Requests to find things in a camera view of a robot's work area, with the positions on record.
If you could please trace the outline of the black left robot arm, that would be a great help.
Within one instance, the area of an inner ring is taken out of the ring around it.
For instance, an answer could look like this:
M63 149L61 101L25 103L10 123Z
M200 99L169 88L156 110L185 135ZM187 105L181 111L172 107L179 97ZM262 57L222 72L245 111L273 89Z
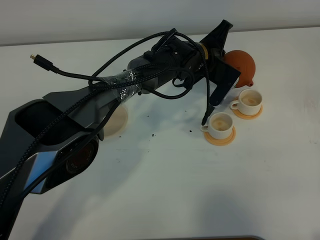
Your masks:
M206 92L206 123L231 90L232 68L223 61L232 24L227 20L201 41L176 29L155 34L158 42L114 76L65 72L41 55L32 56L39 67L55 74L86 80L79 90L51 92L30 101L7 117L0 137L0 237L9 238L24 198L43 194L86 170L104 139L104 126L117 108L134 95L153 94L168 82L188 93L205 79L215 83Z

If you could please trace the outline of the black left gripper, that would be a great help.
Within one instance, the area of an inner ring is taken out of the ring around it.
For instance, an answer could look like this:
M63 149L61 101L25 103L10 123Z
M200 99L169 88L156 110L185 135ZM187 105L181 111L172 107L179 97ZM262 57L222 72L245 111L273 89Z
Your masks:
M206 35L194 46L189 41L182 41L176 36L169 39L162 37L149 52L149 62L165 63L170 68L183 68L193 73L195 82L205 77L205 67L203 66L202 56L208 69L209 80L210 72L214 68L214 58L220 58L225 54L224 46L233 24L227 20L222 22Z

